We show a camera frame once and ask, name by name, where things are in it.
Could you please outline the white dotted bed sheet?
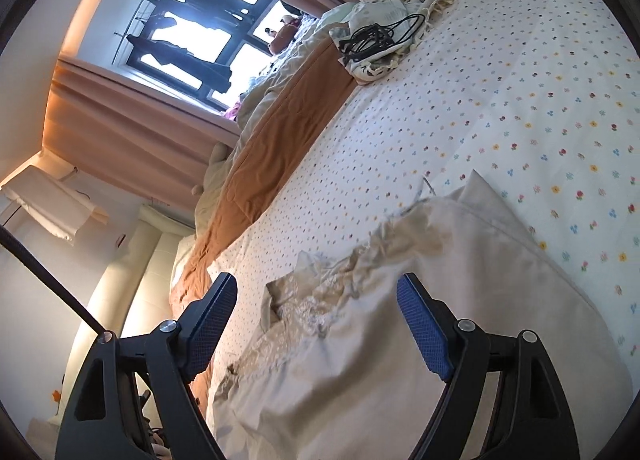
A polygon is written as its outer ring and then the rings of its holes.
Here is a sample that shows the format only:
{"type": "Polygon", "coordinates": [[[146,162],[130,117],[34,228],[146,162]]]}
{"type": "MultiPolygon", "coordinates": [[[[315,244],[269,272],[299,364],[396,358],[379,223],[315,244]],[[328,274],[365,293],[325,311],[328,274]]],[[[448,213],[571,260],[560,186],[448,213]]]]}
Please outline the white dotted bed sheet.
{"type": "Polygon", "coordinates": [[[480,174],[596,304],[639,371],[639,58],[602,0],[457,0],[384,79],[358,88],[210,272],[240,311],[213,362],[250,342],[269,281],[347,254],[386,217],[480,174]]]}

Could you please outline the dark clothes on rail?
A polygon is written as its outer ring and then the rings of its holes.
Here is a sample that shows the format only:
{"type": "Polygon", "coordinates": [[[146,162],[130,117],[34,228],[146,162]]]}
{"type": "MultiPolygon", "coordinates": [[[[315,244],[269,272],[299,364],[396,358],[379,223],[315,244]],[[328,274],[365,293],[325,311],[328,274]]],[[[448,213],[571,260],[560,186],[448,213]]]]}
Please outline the dark clothes on rail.
{"type": "Polygon", "coordinates": [[[192,97],[227,93],[231,63],[273,0],[145,0],[128,66],[192,97]]]}

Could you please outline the orange brown quilt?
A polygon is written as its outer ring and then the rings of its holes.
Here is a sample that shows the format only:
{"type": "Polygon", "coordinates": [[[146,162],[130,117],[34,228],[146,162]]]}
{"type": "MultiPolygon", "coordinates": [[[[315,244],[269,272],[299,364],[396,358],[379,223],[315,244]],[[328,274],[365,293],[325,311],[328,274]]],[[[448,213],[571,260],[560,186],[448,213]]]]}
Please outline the orange brown quilt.
{"type": "Polygon", "coordinates": [[[355,87],[330,38],[296,71],[233,160],[206,232],[195,235],[169,293],[174,316],[204,296],[208,266],[269,208],[355,87]]]}

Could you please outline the white hanging shirt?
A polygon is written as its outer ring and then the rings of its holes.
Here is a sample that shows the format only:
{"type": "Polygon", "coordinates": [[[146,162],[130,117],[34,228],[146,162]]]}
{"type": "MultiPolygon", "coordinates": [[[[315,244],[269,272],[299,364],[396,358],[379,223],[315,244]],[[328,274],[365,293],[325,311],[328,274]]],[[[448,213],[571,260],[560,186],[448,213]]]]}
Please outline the white hanging shirt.
{"type": "Polygon", "coordinates": [[[104,209],[33,165],[4,183],[1,191],[47,232],[69,243],[75,241],[88,220],[103,225],[108,222],[104,209]]]}

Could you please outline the cream padded headboard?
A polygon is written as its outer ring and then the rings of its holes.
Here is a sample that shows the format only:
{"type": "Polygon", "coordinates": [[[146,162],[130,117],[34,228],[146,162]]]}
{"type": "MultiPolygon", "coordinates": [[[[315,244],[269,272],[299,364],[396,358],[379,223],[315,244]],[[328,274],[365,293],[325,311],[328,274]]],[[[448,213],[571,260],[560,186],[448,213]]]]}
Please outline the cream padded headboard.
{"type": "Polygon", "coordinates": [[[132,233],[92,292],[88,311],[116,336],[140,336],[172,315],[171,280],[181,243],[193,241],[193,229],[142,206],[132,233]]]}

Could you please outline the left pink curtain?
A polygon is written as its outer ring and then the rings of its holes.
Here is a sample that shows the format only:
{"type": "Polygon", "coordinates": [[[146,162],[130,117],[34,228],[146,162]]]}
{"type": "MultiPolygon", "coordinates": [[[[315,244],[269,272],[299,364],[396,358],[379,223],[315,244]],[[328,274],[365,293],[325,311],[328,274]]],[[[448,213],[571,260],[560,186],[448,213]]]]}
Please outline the left pink curtain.
{"type": "Polygon", "coordinates": [[[146,200],[192,210],[214,146],[239,136],[238,124],[113,71],[72,57],[55,64],[43,147],[146,200]]]}

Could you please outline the brown plush toy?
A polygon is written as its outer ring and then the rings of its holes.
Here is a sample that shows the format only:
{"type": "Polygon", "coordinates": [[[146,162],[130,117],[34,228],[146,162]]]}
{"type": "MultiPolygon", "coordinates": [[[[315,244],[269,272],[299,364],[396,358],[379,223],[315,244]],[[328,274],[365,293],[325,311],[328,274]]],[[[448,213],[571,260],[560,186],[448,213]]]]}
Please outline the brown plush toy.
{"type": "Polygon", "coordinates": [[[265,32],[270,36],[271,41],[268,44],[270,53],[279,55],[294,40],[299,29],[300,18],[297,16],[285,15],[281,18],[281,27],[279,30],[265,28],[265,32]]]}

